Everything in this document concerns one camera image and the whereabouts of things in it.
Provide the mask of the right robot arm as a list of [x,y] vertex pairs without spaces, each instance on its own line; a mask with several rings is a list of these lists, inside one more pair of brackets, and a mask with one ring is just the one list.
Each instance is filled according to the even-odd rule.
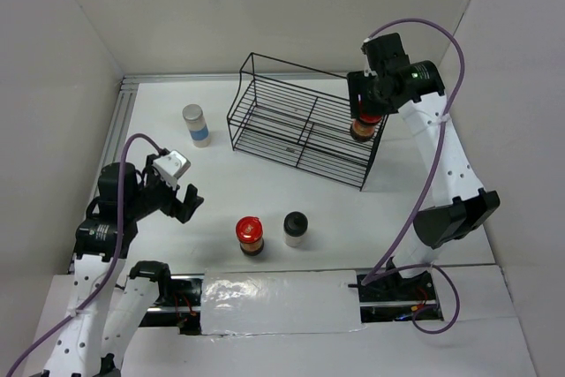
[[388,295],[404,299],[445,245],[480,227],[501,201],[471,167],[436,65],[428,60],[413,63],[399,34],[367,39],[362,52],[365,69],[347,75],[351,137],[367,142],[384,117],[397,114],[410,130],[428,174],[399,236],[364,279],[365,284],[385,279]]

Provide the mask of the black lid white bottle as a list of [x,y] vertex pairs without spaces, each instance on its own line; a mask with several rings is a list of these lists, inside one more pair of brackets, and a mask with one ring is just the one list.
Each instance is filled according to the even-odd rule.
[[299,211],[288,213],[283,220],[283,234],[285,244],[289,247],[299,246],[308,230],[308,219]]

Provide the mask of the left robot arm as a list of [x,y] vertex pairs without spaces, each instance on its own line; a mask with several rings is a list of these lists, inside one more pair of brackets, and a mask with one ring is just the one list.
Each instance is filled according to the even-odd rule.
[[190,162],[178,151],[148,155],[143,170],[114,162],[102,168],[98,195],[77,228],[74,277],[68,314],[41,371],[43,376],[118,376],[124,354],[152,304],[174,295],[168,264],[142,260],[131,269],[117,304],[111,303],[137,223],[156,211],[188,222],[203,199],[188,185],[177,198],[178,181]]

